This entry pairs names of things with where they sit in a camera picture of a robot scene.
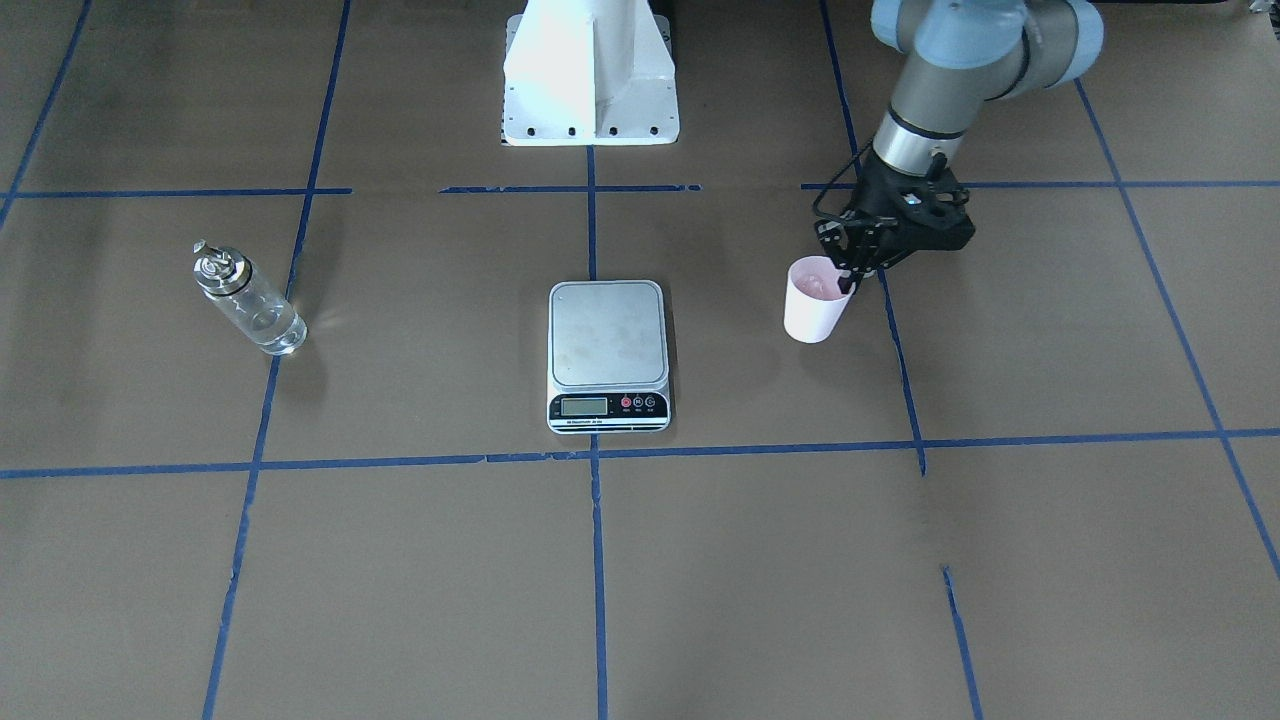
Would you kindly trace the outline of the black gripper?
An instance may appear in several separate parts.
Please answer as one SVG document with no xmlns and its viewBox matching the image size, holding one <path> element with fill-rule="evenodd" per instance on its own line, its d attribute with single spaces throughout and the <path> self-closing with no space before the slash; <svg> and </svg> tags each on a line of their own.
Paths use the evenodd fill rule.
<svg viewBox="0 0 1280 720">
<path fill-rule="evenodd" d="M 914 252 L 957 251 L 969 243 L 977 232 L 966 211 L 970 193 L 948 161 L 937 152 L 923 176 L 911 176 L 872 154 L 852 196 L 854 214 L 815 220 L 822 251 L 841 272 L 842 295 L 856 293 L 869 270 Z"/>
</svg>

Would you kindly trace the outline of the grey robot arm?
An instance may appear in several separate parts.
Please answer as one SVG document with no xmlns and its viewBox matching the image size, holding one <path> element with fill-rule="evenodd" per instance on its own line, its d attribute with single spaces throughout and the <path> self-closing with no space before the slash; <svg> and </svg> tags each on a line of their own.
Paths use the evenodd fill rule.
<svg viewBox="0 0 1280 720">
<path fill-rule="evenodd" d="M 1083 76 L 1105 45 L 1088 1 L 877 1 L 876 37 L 906 61 L 882 120 L 847 163 L 841 211 L 813 206 L 837 291 L 915 252 L 957 251 L 977 228 L 952 164 L 987 102 Z"/>
</svg>

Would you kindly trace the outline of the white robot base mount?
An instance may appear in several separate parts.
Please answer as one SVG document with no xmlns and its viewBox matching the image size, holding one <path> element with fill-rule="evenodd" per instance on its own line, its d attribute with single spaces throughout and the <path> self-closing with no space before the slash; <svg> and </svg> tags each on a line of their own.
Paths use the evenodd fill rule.
<svg viewBox="0 0 1280 720">
<path fill-rule="evenodd" d="M 655 146 L 681 135 L 672 1 L 529 1 L 506 22 L 500 137 Z"/>
</svg>

